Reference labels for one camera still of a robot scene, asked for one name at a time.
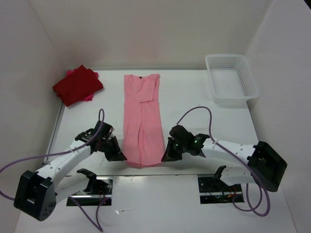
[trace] white plastic basket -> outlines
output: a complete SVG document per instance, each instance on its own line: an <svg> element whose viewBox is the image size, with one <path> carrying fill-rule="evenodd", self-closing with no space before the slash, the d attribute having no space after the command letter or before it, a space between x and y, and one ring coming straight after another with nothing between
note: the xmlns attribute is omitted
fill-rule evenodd
<svg viewBox="0 0 311 233"><path fill-rule="evenodd" d="M208 55L205 62L216 103L240 104L259 96L248 61L243 55Z"/></svg>

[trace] pink cloth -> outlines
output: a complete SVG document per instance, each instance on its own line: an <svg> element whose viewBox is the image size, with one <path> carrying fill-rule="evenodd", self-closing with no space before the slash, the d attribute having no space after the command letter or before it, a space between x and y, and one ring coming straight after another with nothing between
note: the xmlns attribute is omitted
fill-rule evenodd
<svg viewBox="0 0 311 233"><path fill-rule="evenodd" d="M67 75L73 73L75 70L76 70L76 69L74 69L74 70L68 70L68 71L67 71ZM83 99L83 101L90 101L90 100L93 99L93 97L94 97L94 93L93 93L93 94L90 94L90 95L87 96L87 97L85 97L85 98Z"/></svg>
<svg viewBox="0 0 311 233"><path fill-rule="evenodd" d="M159 74L124 76L123 153L128 163L152 166L164 154L159 109Z"/></svg>

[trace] folded pink clothing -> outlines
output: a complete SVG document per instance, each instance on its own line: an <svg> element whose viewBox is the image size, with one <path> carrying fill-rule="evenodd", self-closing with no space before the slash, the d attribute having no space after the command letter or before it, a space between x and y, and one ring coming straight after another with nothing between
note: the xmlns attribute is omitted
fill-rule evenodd
<svg viewBox="0 0 311 233"><path fill-rule="evenodd" d="M76 69L74 69L74 70L68 70L68 71L67 71L67 75L72 74L75 70L76 70ZM85 98L83 99L83 101L90 101L90 100L93 99L93 97L94 97L94 93L93 93L93 94L90 94L90 95L87 96L87 97L85 97Z"/></svg>
<svg viewBox="0 0 311 233"><path fill-rule="evenodd" d="M161 163L164 139L158 102L159 74L124 77L123 153L128 163Z"/></svg>

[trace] cable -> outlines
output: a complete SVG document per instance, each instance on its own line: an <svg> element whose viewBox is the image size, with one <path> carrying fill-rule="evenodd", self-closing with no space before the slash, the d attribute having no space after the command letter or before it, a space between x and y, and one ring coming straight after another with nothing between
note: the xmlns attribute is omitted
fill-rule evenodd
<svg viewBox="0 0 311 233"><path fill-rule="evenodd" d="M13 162L10 162L9 164L5 165L4 167L2 167L0 169L0 173L3 172L5 169L7 169L8 167L14 165L14 164L17 164L17 163L20 163L20 162L24 162L24 161L27 161L27 160L31 160L31 159L39 159L39 158L45 158L47 156L57 156L57 155L64 155L64 154L69 154L69 153L72 153L73 151L76 151L76 150L79 150L85 146L87 146L89 143L91 143L95 138L96 136L98 135L98 133L100 132L100 130L102 129L103 127L103 124L104 124L104 119L105 119L105 112L104 110L101 108L99 110L99 113L98 113L98 120L100 120L101 118L101 113L103 114L103 117L102 117L102 120L101 120L101 124L98 128L98 130L96 131L96 133L86 142L84 143L83 145L77 147L77 148L74 148L72 150L68 150L68 151L64 151L64 152L58 152L58 153L53 153L53 154L43 154L43 155L36 155L36 156L32 156L32 157L26 157L26 158L22 158L22 159L17 159ZM0 195L3 196L4 198L7 198L9 200L14 200L13 197L10 197L8 195L6 195L5 193L3 193L1 190L0 190Z"/></svg>
<svg viewBox="0 0 311 233"><path fill-rule="evenodd" d="M98 221L98 211L99 211L99 207L102 206L109 198L104 199L101 203L99 203L99 205L97 206L96 209L96 222L97 224L90 218L90 216L85 212L85 210L82 208L82 206L79 204L79 202L77 202L74 198L72 197L68 197L68 199L72 200L82 211L82 213L85 215L85 217L100 231L100 232L104 232L103 228L101 227L101 224Z"/></svg>
<svg viewBox="0 0 311 233"><path fill-rule="evenodd" d="M250 200L249 200L249 196L248 196L248 184L246 184L246 200L247 200L247 204L249 206L249 210L245 210L245 209L241 209L240 207L237 207L236 204L234 203L234 199L238 196L236 195L235 198L232 200L232 203L235 207L237 207L239 210L241 211L244 211L244 212L254 212L256 215L260 216L260 217L264 217L264 216L267 216L270 212L270 207L271 207L271 204L270 204L270 197L269 197L269 194L268 194L268 191L267 189L264 187L261 179L258 177L258 175L256 173L253 172L253 170L242 160L240 159L238 156L236 156L233 152L231 152L230 150L228 150L226 147L224 147L223 145L219 144L212 136L212 133L211 133L211 126L212 126L212 112L209 108L207 107L204 107L204 106L198 106L198 107L194 107L194 108L191 108L190 110L188 110L181 118L180 120L177 122L177 125L181 122L181 120L191 111L195 110L195 109L198 109L198 108L204 108L206 110L208 110L209 112L209 125L208 125L208 133L209 133L209 136L210 136L210 139L217 145L219 146L220 148L222 148L224 151L228 152L229 154L231 154L234 158L236 158L243 166L245 166L252 174L253 178L255 181L257 181L259 183L259 189L260 189L260 200L259 200L259 203L257 204L257 206L253 207L252 204L250 203ZM261 201L262 201L262 191L261 189L263 189L264 193L265 193L265 196L266 196L266 199L267 199L267 209L266 211L261 214L261 213L258 213L256 211L256 209L260 206L261 204Z"/></svg>

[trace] pink shirt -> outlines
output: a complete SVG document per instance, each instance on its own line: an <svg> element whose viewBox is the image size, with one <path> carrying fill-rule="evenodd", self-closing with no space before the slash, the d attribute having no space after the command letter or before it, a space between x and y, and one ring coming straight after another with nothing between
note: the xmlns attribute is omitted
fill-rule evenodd
<svg viewBox="0 0 311 233"><path fill-rule="evenodd" d="M128 163L135 166L159 164L164 154L158 102L159 79L159 74L124 76L122 152Z"/></svg>

